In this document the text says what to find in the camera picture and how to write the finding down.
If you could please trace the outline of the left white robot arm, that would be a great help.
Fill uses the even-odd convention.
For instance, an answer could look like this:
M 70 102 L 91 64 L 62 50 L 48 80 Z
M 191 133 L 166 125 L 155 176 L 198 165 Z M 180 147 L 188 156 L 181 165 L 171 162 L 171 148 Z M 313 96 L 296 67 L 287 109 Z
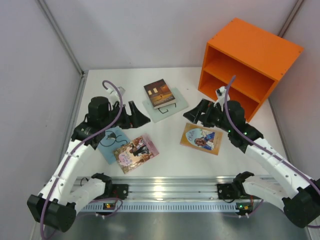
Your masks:
M 67 151 L 48 183 L 37 195 L 30 195 L 27 206 L 34 220 L 66 232 L 78 213 L 91 201 L 112 196 L 112 178 L 93 158 L 106 130 L 139 128 L 151 120 L 129 101 L 130 114 L 120 100 L 93 97 L 84 120 L 74 129 Z

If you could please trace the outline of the pink Shakespeare story book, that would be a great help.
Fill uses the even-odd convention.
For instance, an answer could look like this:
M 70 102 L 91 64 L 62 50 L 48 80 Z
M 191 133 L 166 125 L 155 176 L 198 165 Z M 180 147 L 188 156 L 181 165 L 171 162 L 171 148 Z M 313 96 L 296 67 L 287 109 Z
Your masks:
M 148 134 L 143 134 L 113 151 L 122 172 L 127 174 L 160 153 Z

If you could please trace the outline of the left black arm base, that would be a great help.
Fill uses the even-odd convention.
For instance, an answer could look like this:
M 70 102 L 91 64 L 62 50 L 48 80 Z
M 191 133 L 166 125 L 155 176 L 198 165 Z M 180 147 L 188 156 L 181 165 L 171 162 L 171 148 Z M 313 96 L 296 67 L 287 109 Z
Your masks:
M 127 199 L 129 194 L 128 184 L 113 184 L 107 198 L 119 198 L 121 200 Z

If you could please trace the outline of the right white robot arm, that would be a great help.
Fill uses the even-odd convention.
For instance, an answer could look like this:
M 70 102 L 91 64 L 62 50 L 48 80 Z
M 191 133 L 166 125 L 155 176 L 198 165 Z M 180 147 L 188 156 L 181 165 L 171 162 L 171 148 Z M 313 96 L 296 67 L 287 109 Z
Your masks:
M 256 160 L 278 183 L 267 183 L 245 171 L 232 182 L 238 196 L 252 195 L 265 200 L 282 210 L 295 226 L 312 228 L 311 222 L 320 216 L 320 181 L 295 168 L 260 131 L 247 123 L 239 102 L 229 100 L 221 104 L 202 99 L 183 116 L 194 124 L 200 122 L 204 127 L 226 131 L 231 144 Z

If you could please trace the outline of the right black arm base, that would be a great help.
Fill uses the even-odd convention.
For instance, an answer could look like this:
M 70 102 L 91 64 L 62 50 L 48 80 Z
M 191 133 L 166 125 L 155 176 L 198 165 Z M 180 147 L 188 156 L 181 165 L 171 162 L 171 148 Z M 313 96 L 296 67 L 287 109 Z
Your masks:
M 232 203 L 241 197 L 240 190 L 234 183 L 218 183 L 216 186 L 219 200 Z

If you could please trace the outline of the dark cover paperback book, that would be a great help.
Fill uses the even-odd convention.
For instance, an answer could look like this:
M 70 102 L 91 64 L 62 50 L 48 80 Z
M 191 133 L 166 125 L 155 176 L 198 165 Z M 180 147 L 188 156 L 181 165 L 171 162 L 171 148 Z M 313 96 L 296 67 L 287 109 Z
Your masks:
M 176 103 L 176 98 L 164 79 L 149 83 L 143 87 L 154 109 Z

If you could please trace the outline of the orange Othello book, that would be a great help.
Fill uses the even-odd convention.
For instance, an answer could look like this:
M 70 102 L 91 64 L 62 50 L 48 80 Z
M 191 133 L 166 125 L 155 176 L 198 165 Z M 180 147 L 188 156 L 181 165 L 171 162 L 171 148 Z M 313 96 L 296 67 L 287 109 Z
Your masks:
M 180 144 L 209 154 L 218 155 L 223 133 L 192 123 L 186 123 Z

